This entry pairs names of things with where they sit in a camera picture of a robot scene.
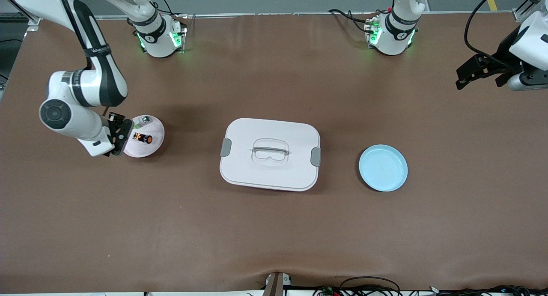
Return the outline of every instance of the yellow floor line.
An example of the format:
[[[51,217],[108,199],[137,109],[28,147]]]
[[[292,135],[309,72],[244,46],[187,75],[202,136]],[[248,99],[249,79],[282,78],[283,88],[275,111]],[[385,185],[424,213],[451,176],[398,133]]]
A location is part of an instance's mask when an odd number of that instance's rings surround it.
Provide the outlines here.
[[[497,4],[495,4],[495,0],[487,0],[487,3],[489,4],[489,9],[491,11],[497,11]]]

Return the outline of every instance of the green led light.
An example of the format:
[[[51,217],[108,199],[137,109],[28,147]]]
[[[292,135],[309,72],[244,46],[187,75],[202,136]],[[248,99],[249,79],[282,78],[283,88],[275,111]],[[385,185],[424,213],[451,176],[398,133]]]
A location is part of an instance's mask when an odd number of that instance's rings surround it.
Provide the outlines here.
[[[415,30],[413,29],[413,32],[411,33],[411,35],[409,35],[409,41],[407,42],[407,46],[409,46],[411,44],[411,41],[413,40],[413,35],[415,34]]]
[[[137,38],[139,38],[139,42],[141,42],[141,48],[145,48],[145,44],[143,43],[143,39],[141,38],[141,35],[137,33]]]
[[[382,34],[382,28],[378,27],[376,31],[374,31],[371,35],[371,44],[375,45],[378,43],[378,39],[380,38],[380,35]]]
[[[181,36],[179,36],[177,33],[170,33],[170,35],[172,37],[172,41],[175,47],[180,47],[182,45]]]

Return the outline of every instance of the white storage box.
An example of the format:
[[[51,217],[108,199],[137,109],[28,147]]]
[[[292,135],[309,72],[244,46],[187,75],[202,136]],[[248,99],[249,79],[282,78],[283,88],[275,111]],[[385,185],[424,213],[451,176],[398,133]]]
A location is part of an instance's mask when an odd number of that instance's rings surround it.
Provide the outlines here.
[[[318,179],[319,133],[307,124],[240,118],[226,130],[221,175],[234,185],[305,191]]]

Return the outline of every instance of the small bottle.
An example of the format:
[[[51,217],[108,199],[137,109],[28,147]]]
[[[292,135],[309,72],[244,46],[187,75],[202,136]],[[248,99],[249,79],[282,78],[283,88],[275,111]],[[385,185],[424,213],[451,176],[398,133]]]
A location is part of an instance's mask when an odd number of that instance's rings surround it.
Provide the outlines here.
[[[145,135],[140,133],[133,134],[133,140],[137,140],[139,142],[150,144],[152,143],[152,136],[151,135]]]
[[[150,122],[150,117],[148,116],[143,116],[143,117],[135,117],[133,119],[133,123],[134,123],[134,126],[133,128],[134,129],[139,129],[139,128],[143,128],[146,124],[148,124]]]

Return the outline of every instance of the gray latch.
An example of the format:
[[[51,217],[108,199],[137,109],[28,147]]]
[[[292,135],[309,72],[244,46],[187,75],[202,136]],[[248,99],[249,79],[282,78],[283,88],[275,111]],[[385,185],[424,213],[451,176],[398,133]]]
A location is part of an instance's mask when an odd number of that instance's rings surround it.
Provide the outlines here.
[[[223,138],[223,146],[221,146],[221,157],[226,157],[230,154],[232,141],[229,138]]]
[[[322,161],[322,150],[319,147],[313,148],[310,153],[310,163],[313,166],[319,167],[319,164]]]

